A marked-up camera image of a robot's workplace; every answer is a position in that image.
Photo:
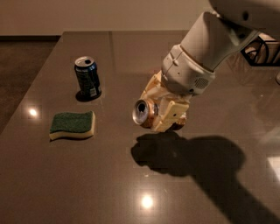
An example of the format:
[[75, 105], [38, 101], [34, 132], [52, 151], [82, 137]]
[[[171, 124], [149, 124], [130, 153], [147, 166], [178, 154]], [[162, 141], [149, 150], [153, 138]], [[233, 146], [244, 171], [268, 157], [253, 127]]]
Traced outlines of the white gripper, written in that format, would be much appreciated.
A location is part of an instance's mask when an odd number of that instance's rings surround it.
[[150, 78], [140, 96], [141, 100], [157, 104], [151, 130], [165, 132], [174, 123], [183, 123], [190, 102], [176, 95], [201, 95], [214, 79], [214, 72], [197, 64], [180, 45], [175, 45], [164, 58], [161, 71]]

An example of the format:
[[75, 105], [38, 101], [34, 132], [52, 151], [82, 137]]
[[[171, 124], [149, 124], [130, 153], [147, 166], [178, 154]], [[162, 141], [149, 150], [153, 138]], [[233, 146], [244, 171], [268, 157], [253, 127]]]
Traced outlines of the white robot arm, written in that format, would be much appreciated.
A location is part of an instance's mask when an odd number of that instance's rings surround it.
[[222, 61], [260, 33], [280, 34], [280, 0], [208, 1], [213, 10], [202, 13], [172, 47], [136, 102], [136, 124], [155, 132], [182, 128], [190, 99], [205, 91]]

